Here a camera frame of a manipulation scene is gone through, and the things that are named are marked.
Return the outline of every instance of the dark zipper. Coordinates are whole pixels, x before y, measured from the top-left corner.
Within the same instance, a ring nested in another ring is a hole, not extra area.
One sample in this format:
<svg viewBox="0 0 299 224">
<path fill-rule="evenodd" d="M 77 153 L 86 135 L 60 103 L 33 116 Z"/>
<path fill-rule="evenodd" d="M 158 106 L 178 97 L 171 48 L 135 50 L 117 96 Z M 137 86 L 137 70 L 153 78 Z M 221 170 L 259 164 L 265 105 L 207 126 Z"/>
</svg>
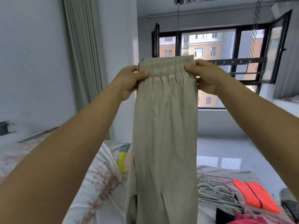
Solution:
<svg viewBox="0 0 299 224">
<path fill-rule="evenodd" d="M 255 197 L 259 200 L 260 204 L 261 204 L 261 209 L 263 208 L 263 204 L 261 202 L 261 200 L 257 197 L 257 195 L 255 194 L 255 192 L 252 190 L 252 188 L 250 187 L 250 185 L 245 181 L 246 185 L 248 185 L 248 187 L 250 188 L 250 190 L 253 192 L 253 194 L 255 195 Z"/>
</svg>

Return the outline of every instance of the white tile floor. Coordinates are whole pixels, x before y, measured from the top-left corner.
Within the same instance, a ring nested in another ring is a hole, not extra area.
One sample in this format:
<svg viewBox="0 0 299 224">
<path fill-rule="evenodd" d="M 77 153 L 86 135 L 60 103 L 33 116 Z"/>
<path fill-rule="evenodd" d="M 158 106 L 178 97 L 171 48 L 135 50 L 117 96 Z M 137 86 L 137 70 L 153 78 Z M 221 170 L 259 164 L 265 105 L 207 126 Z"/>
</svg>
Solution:
<svg viewBox="0 0 299 224">
<path fill-rule="evenodd" d="M 279 191 L 286 187 L 276 171 L 247 138 L 199 136 L 197 165 L 250 170 L 277 200 Z"/>
</svg>

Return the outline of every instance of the green curtain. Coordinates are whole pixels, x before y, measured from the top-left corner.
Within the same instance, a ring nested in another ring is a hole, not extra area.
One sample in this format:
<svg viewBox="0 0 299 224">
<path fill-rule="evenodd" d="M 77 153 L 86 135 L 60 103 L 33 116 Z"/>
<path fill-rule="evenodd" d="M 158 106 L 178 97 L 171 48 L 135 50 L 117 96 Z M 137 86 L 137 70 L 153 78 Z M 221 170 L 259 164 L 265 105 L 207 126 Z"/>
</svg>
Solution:
<svg viewBox="0 0 299 224">
<path fill-rule="evenodd" d="M 77 109 L 107 86 L 97 0 L 63 0 L 71 41 Z M 106 140 L 113 140 L 111 128 Z"/>
</svg>

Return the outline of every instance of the folded orange clothing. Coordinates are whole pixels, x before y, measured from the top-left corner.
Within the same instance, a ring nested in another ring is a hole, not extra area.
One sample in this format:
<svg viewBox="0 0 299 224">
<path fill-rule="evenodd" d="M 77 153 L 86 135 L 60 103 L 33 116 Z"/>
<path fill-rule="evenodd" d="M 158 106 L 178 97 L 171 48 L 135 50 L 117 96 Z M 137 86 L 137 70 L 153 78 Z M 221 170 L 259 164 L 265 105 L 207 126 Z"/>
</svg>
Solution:
<svg viewBox="0 0 299 224">
<path fill-rule="evenodd" d="M 262 208 L 276 214 L 280 214 L 278 208 L 270 194 L 256 182 L 241 182 L 238 179 L 233 180 L 236 188 L 243 194 L 246 203 L 251 206 Z"/>
</svg>

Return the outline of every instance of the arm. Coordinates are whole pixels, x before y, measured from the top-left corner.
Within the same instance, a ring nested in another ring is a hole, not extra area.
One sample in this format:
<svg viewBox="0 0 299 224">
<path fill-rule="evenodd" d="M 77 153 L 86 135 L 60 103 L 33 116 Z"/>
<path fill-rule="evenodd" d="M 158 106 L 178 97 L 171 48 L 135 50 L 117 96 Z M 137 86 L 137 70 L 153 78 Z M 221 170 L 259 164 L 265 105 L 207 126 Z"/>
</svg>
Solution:
<svg viewBox="0 0 299 224">
<path fill-rule="evenodd" d="M 114 120 L 137 80 L 122 69 L 112 83 L 40 143 L 0 185 L 1 223 L 61 223 Z"/>
<path fill-rule="evenodd" d="M 186 70 L 199 75 L 202 91 L 217 95 L 241 129 L 299 199 L 299 118 L 249 90 L 204 60 Z"/>
</svg>

